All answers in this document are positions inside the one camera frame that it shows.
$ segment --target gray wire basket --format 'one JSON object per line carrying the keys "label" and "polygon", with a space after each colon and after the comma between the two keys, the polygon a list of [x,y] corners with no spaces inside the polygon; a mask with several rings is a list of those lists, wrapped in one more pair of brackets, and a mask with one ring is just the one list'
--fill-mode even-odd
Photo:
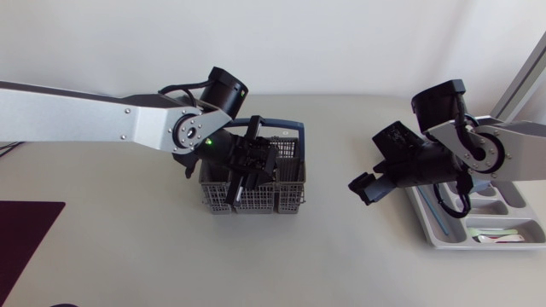
{"label": "gray wire basket", "polygon": [[254,190],[244,188],[238,206],[224,203],[231,179],[230,171],[206,161],[201,163],[199,182],[204,193],[203,202],[212,214],[229,214],[232,211],[267,214],[275,210],[283,214],[298,213],[299,205],[305,202],[305,162],[300,156],[303,146],[300,147],[299,138],[274,136],[268,139],[278,149],[275,181]]}

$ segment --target robotic arm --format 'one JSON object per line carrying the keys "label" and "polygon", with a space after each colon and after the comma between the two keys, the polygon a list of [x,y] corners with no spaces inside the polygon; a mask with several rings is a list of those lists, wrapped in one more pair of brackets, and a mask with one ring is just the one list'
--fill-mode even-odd
{"label": "robotic arm", "polygon": [[461,80],[424,90],[412,99],[422,139],[396,122],[373,137],[385,160],[349,184],[366,205],[395,188],[457,182],[464,209],[442,206],[452,217],[470,211],[468,194],[484,183],[546,178],[546,126],[503,123],[466,114]]}
{"label": "robotic arm", "polygon": [[[189,90],[204,87],[199,100]],[[166,96],[184,90],[189,97]],[[235,119],[248,88],[214,67],[206,82],[167,86],[152,95],[112,98],[26,84],[0,82],[0,141],[135,142],[169,152],[189,178],[199,159],[230,168],[226,202],[241,187],[256,188],[272,178],[276,148],[258,137],[263,119],[251,120],[245,136],[224,130]]]}

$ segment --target basket handle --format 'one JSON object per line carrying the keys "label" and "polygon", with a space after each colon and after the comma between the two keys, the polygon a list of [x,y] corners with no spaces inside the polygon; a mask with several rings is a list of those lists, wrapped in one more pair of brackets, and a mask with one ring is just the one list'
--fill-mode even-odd
{"label": "basket handle", "polygon": [[[248,126],[250,119],[233,119],[225,127]],[[286,128],[298,131],[299,159],[305,161],[305,127],[303,123],[285,119],[264,119],[263,127]]]}

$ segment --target table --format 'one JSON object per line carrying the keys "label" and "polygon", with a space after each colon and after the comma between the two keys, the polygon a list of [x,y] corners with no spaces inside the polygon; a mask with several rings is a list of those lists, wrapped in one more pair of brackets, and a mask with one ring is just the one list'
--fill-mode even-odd
{"label": "table", "polygon": [[[541,305],[546,252],[437,251],[402,189],[367,207],[348,182],[410,101],[249,96],[239,117],[305,123],[297,215],[213,216],[198,174],[136,144],[29,143],[0,159],[3,200],[67,203],[6,306]],[[519,183],[546,221],[546,182]]]}

